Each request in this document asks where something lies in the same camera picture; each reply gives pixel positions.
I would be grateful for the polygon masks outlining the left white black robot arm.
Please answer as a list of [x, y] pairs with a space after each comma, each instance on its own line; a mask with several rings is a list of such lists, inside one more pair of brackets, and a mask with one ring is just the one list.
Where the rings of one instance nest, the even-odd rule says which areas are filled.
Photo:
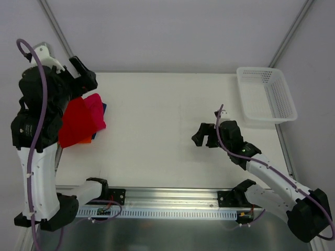
[[62, 117], [71, 100], [98, 85], [95, 73], [78, 57], [71, 57], [70, 63], [79, 77], [73, 77], [65, 66], [44, 63], [44, 77], [33, 66], [19, 81], [20, 110], [10, 127], [24, 175], [25, 207], [14, 218], [16, 226], [38, 224], [42, 230], [54, 232], [70, 224], [81, 206], [109, 199], [108, 182], [102, 178], [88, 178], [68, 193], [56, 190], [55, 157]]

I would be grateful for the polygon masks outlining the red t shirt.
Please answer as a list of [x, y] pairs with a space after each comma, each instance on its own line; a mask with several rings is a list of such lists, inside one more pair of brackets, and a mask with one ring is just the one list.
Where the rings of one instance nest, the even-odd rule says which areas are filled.
[[58, 133], [60, 146], [64, 149], [92, 137], [97, 126], [84, 99], [71, 100], [62, 117], [62, 127]]

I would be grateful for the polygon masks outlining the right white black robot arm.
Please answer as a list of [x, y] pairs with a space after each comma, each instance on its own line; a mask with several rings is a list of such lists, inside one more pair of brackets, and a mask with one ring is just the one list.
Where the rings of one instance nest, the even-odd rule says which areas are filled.
[[334, 240], [333, 235], [326, 237], [321, 234], [327, 227], [334, 229], [327, 195], [321, 189], [311, 190], [277, 170], [259, 148], [243, 139], [236, 121], [201, 123], [192, 141], [198, 147], [205, 145], [223, 149], [234, 164], [269, 187], [264, 189], [247, 179], [224, 197], [222, 206], [259, 206], [285, 222], [290, 231], [305, 243], [315, 237]]

